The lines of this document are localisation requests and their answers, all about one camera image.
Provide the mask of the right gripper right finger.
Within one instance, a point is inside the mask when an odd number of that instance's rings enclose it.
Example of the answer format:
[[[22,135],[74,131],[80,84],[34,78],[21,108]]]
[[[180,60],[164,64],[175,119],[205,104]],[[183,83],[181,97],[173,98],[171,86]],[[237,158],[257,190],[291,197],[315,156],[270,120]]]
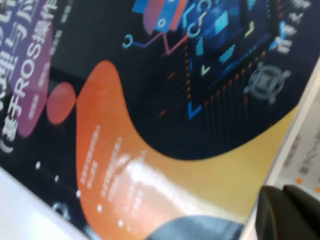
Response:
[[[295,185],[285,185],[283,192],[306,221],[307,226],[320,237],[320,201]]]

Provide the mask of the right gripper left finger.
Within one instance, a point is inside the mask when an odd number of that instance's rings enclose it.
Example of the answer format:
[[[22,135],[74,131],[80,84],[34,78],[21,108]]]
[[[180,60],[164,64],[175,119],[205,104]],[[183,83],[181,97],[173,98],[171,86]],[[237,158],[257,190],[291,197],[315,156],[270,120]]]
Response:
[[[315,233],[283,189],[263,186],[259,191],[255,220],[259,240],[314,240]]]

